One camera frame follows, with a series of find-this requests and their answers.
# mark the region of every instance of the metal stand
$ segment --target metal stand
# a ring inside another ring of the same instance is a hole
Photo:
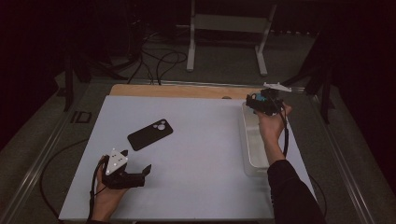
[[[267,76],[267,68],[265,66],[262,51],[270,32],[271,23],[275,15],[276,5],[271,6],[268,18],[250,18],[235,16],[219,16],[195,13],[195,0],[191,0],[191,26],[190,26],[190,47],[187,59],[187,71],[194,70],[195,57],[195,30],[218,30],[218,31],[236,31],[262,34],[262,42],[256,46],[257,62],[259,64],[260,75]]]

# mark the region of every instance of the white tabletop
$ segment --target white tabletop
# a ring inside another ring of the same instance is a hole
[[[152,164],[146,186],[130,189],[112,218],[179,221],[273,218],[267,179],[244,173],[238,130],[243,102],[107,96],[59,218],[87,218],[94,168],[112,148],[128,149],[128,173],[140,173]],[[160,119],[167,119],[174,132],[133,151],[127,135]],[[314,192],[292,129],[289,141],[288,160]]]

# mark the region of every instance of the black sleeve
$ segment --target black sleeve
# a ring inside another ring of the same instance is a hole
[[[276,161],[268,169],[276,224],[326,223],[317,201],[291,164]]]
[[[109,222],[95,221],[88,219],[85,224],[110,224]]]

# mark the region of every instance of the phone case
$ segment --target phone case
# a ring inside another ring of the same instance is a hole
[[[173,132],[166,119],[160,119],[149,126],[128,135],[132,149],[138,151]]]

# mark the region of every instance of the hand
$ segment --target hand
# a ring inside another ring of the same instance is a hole
[[[291,106],[286,104],[283,104],[283,106],[282,115],[286,119],[286,116],[291,112]],[[256,111],[256,114],[259,117],[260,134],[269,164],[271,165],[278,160],[285,160],[278,143],[279,136],[285,128],[282,117],[280,114],[268,116],[260,111]]]
[[[108,222],[128,189],[109,189],[102,183],[103,166],[96,174],[96,197],[91,220]]]

